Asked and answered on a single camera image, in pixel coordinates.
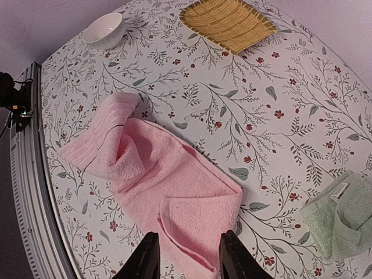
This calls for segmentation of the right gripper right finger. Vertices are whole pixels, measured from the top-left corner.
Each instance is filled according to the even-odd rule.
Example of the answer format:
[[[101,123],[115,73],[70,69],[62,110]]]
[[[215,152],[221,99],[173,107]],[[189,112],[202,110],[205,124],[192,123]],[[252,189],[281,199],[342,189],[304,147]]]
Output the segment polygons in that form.
[[[232,230],[221,235],[219,257],[222,279],[272,279]]]

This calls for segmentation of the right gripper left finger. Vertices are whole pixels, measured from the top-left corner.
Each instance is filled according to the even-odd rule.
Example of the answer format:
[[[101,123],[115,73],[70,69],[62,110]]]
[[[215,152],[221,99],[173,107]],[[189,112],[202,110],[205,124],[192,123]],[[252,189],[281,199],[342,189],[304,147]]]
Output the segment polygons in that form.
[[[158,233],[148,232],[113,279],[160,278],[160,245]]]

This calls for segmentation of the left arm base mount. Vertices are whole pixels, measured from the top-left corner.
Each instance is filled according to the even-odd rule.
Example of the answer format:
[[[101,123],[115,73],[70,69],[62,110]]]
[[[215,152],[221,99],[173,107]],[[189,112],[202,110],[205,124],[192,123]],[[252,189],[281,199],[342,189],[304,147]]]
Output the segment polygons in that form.
[[[25,81],[15,81],[10,74],[1,72],[1,108],[10,111],[1,137],[5,130],[13,125],[18,133],[30,124],[30,119],[34,114],[31,108],[32,84],[32,78],[27,78]]]

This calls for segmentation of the pink towel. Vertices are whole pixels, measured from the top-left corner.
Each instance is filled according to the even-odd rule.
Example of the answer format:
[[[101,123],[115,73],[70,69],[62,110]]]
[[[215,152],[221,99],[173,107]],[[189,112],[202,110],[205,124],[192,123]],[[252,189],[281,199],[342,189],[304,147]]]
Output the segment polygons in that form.
[[[185,141],[133,116],[136,94],[101,103],[89,129],[59,156],[109,181],[110,192],[187,278],[216,278],[222,233],[235,226],[241,187]]]

